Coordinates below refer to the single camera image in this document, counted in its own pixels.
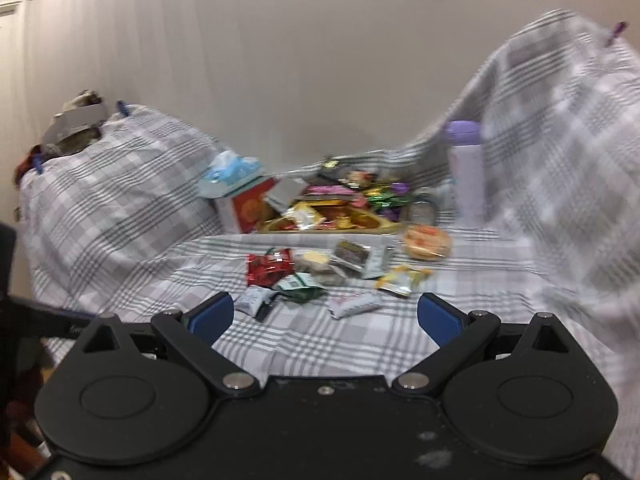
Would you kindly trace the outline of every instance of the purple clothespin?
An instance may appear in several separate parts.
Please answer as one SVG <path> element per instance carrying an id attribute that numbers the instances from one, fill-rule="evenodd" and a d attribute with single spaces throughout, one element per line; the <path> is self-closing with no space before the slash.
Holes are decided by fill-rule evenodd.
<path id="1" fill-rule="evenodd" d="M 36 169 L 39 175 L 44 173 L 44 157 L 41 153 L 36 153 L 31 157 L 33 167 Z"/>
<path id="2" fill-rule="evenodd" d="M 607 40 L 607 43 L 605 43 L 605 47 L 609 48 L 611 45 L 613 45 L 613 42 L 617 40 L 617 38 L 620 37 L 620 34 L 622 34 L 626 28 L 629 26 L 629 24 L 627 22 L 620 22 L 616 25 L 616 28 L 613 29 L 611 35 L 609 36 L 609 39 Z"/>

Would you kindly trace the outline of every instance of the white wall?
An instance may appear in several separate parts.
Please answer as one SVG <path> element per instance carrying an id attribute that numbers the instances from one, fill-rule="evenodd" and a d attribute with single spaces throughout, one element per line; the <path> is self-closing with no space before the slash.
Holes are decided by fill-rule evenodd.
<path id="1" fill-rule="evenodd" d="M 30 117 L 94 88 L 161 108 L 272 168 L 412 139 L 542 12 L 607 25 L 640 0 L 35 0 Z"/>

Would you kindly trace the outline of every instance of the white snack packet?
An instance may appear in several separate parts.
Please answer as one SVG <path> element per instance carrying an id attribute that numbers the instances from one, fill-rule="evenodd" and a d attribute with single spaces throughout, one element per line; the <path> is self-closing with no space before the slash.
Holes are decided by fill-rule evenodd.
<path id="1" fill-rule="evenodd" d="M 265 302 L 270 300 L 278 292 L 270 288 L 258 285 L 249 285 L 234 301 L 234 309 L 244 312 L 251 317 L 255 317 L 258 309 Z"/>
<path id="2" fill-rule="evenodd" d="M 382 307 L 383 299 L 375 292 L 364 292 L 345 300 L 329 300 L 329 314 L 334 319 L 371 312 Z"/>

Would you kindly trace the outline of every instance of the green snack packet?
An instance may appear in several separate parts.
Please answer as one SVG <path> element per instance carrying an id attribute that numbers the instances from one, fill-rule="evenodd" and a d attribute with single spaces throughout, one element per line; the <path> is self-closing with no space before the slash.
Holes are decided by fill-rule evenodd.
<path id="1" fill-rule="evenodd" d="M 285 276 L 273 285 L 283 296 L 287 296 L 299 303 L 305 303 L 322 296 L 326 289 L 307 272 L 294 272 Z"/>

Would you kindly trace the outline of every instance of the purple bottle cap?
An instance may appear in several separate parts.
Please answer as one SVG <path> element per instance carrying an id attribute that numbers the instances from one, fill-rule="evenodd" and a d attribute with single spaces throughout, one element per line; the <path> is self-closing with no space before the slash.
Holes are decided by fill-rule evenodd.
<path id="1" fill-rule="evenodd" d="M 477 146 L 482 144 L 480 123 L 451 121 L 447 124 L 447 140 L 455 146 Z"/>

